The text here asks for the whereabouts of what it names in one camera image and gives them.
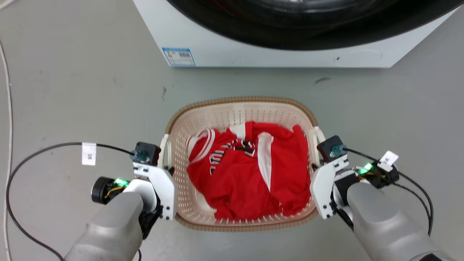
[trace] washing machine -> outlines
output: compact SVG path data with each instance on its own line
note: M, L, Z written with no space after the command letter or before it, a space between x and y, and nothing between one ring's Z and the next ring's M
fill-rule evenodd
M134 0L172 67L389 68L464 0Z

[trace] barcode sticker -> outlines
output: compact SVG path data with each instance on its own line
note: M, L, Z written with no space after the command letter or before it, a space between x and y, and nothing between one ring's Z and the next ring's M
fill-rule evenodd
M163 48L163 52L171 66L195 66L188 48Z

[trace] plastic basket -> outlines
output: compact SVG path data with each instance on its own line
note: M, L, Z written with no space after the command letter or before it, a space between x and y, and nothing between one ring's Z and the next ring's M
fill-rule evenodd
M190 104L180 109L170 120L161 141L162 155L159 166L174 166L174 180L178 183L176 220L187 228L205 231L259 231L301 225L317 215L312 197L306 207L296 215L263 216L255 220L215 219L215 210L191 184L187 174L189 165L186 141L190 135L206 128L226 130L230 125L246 121L271 122L291 129L301 126L309 145L309 163L319 163L316 146L325 140L316 118L301 103L285 98L241 97L223 98ZM309 175L313 170L308 166Z

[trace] concrete floor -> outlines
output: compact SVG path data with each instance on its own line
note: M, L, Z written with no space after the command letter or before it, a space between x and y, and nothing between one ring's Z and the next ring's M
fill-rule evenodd
M399 154L399 167L434 202L432 238L459 258L464 256L463 22L461 8L388 70L173 69L130 0L18 0L0 11L13 90L13 164L62 142L129 150L137 141L159 143L171 116L192 102L289 97L313 111L327 137L337 134L376 157L386 150ZM316 83L323 77L330 80ZM6 170L3 83L0 73L0 169ZM130 160L121 153L99 149L96 167L80 161L79 147L45 153L26 164L12 185L11 204L20 222L63 255L101 208L90 200L96 178L132 176ZM350 161L365 163L356 156ZM425 212L413 196L396 188L385 191L426 227ZM10 235L14 260L56 259L13 224ZM144 261L369 260L339 218L258 233L206 233L159 222L141 250Z

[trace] washing machine door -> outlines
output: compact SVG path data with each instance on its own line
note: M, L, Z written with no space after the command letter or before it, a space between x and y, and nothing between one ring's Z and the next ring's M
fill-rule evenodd
M325 50L405 33L464 0L167 0L231 39L283 50Z

